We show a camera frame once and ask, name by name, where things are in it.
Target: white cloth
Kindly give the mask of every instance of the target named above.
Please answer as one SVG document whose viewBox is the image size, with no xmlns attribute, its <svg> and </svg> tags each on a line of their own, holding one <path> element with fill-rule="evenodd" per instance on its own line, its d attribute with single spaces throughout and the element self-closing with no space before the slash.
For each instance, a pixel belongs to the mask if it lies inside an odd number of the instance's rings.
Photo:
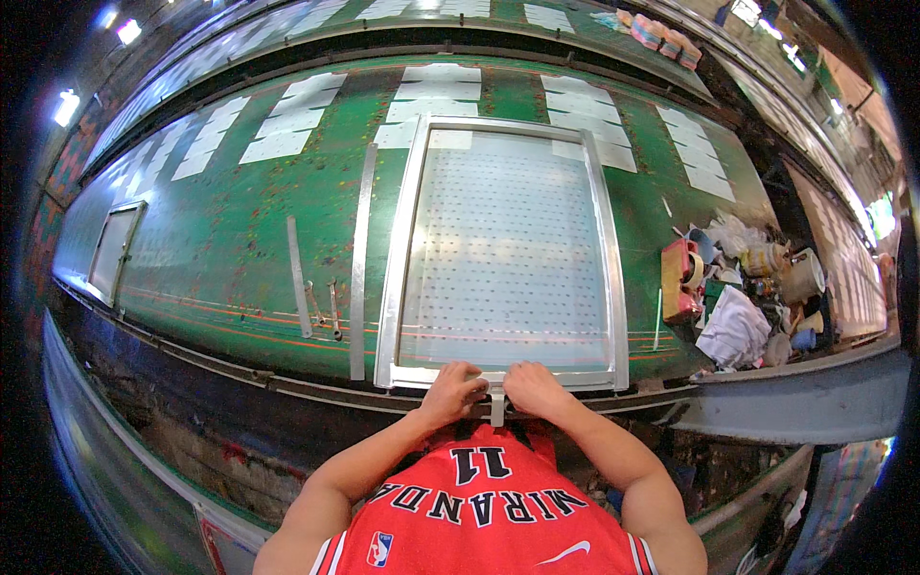
<svg viewBox="0 0 920 575">
<path fill-rule="evenodd" d="M 696 346 L 716 365 L 738 368 L 764 355 L 770 324 L 747 295 L 725 286 L 709 322 L 696 339 Z"/>
</svg>

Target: man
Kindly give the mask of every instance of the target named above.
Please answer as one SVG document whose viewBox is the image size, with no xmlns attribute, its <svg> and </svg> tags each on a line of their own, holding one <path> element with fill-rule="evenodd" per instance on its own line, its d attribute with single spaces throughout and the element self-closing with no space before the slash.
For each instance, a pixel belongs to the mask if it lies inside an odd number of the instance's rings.
<svg viewBox="0 0 920 575">
<path fill-rule="evenodd" d="M 658 458 L 540 363 L 512 365 L 505 394 L 567 433 L 624 493 L 622 528 L 556 471 L 546 436 L 522 443 L 485 423 L 468 438 L 434 435 L 485 398 L 479 374 L 445 365 L 420 408 L 317 469 L 259 551 L 255 575 L 706 572 L 706 551 Z M 426 440 L 428 453 L 384 481 Z M 352 505 L 381 482 L 352 519 Z"/>
</svg>

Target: aluminum frame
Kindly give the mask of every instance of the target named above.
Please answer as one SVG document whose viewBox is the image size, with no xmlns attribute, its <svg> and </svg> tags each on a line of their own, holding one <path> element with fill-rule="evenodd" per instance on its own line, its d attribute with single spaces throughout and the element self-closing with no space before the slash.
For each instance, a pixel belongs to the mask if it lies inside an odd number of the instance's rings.
<svg viewBox="0 0 920 575">
<path fill-rule="evenodd" d="M 106 228 L 109 226 L 109 220 L 111 220 L 112 215 L 130 212 L 131 210 L 136 210 L 137 212 L 131 220 L 131 225 L 128 226 L 128 233 L 125 235 L 124 243 L 121 245 L 121 255 L 119 256 L 118 265 L 115 267 L 115 275 L 112 278 L 112 289 L 108 296 L 106 296 L 92 283 L 93 272 L 96 271 L 96 264 L 99 257 L 99 247 L 102 246 L 102 238 L 106 234 Z M 128 256 L 128 250 L 131 248 L 132 240 L 134 240 L 134 232 L 137 230 L 137 225 L 141 221 L 141 216 L 143 216 L 146 211 L 147 202 L 144 200 L 130 201 L 128 203 L 116 205 L 109 209 L 109 215 L 106 216 L 106 221 L 99 231 L 99 239 L 96 241 L 96 250 L 93 252 L 93 261 L 89 264 L 89 272 L 86 274 L 86 287 L 90 293 L 108 307 L 113 308 L 115 306 L 115 295 L 118 292 L 119 282 L 121 281 L 121 271 L 124 269 L 124 262 Z"/>
<path fill-rule="evenodd" d="M 415 387 L 427 389 L 434 383 L 438 370 L 425 367 L 404 367 L 396 364 L 402 309 L 406 290 L 409 252 L 419 203 L 422 169 L 428 152 L 431 130 L 463 130 L 498 132 L 560 140 L 580 144 L 585 151 L 585 164 L 591 185 L 594 216 L 600 235 L 601 261 L 604 277 L 605 324 L 610 341 L 610 362 L 602 372 L 561 372 L 556 377 L 569 391 L 629 388 L 629 349 L 627 339 L 626 295 L 623 291 L 623 271 L 616 239 L 613 209 L 607 196 L 604 168 L 597 155 L 593 134 L 587 130 L 571 130 L 529 121 L 497 120 L 456 116 L 419 116 L 419 126 L 409 148 L 406 171 L 399 191 L 397 210 L 390 236 L 386 263 L 384 293 L 380 307 L 374 385 L 383 388 Z M 505 372 L 485 372 L 494 389 L 501 386 Z"/>
</svg>

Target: nike swoosh logo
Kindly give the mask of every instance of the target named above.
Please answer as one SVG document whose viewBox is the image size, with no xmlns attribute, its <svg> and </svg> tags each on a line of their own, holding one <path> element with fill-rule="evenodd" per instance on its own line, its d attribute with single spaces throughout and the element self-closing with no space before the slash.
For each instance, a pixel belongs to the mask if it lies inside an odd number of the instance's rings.
<svg viewBox="0 0 920 575">
<path fill-rule="evenodd" d="M 578 543 L 576 543 L 575 545 L 569 547 L 568 549 L 566 549 L 566 550 L 563 551 L 562 553 L 559 553 L 559 554 L 556 555 L 555 557 L 553 557 L 553 558 L 551 558 L 551 559 L 547 559 L 546 561 L 540 561 L 539 563 L 537 563 L 537 565 L 544 565 L 544 564 L 546 564 L 546 563 L 553 563 L 553 562 L 555 562 L 555 561 L 559 561 L 560 559 L 562 559 L 562 558 L 565 557 L 566 555 L 571 555 L 572 553 L 575 553 L 576 551 L 582 551 L 582 550 L 584 550 L 585 555 L 591 553 L 591 544 L 588 543 L 587 541 L 579 541 Z"/>
</svg>

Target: pile of clutter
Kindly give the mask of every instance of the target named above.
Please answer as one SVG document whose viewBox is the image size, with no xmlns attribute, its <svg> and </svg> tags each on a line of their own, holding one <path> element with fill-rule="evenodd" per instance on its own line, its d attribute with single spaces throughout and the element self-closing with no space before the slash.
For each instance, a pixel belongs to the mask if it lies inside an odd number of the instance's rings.
<svg viewBox="0 0 920 575">
<path fill-rule="evenodd" d="M 695 329 L 696 346 L 723 372 L 804 359 L 824 332 L 824 317 L 805 317 L 824 293 L 821 262 L 797 253 L 733 215 L 707 229 L 690 224 L 661 251 L 661 312 L 672 326 Z"/>
<path fill-rule="evenodd" d="M 695 70 L 703 53 L 684 34 L 669 29 L 658 20 L 642 14 L 633 16 L 626 10 L 596 12 L 591 17 L 610 29 L 629 34 L 640 44 L 676 60 L 684 68 Z"/>
</svg>

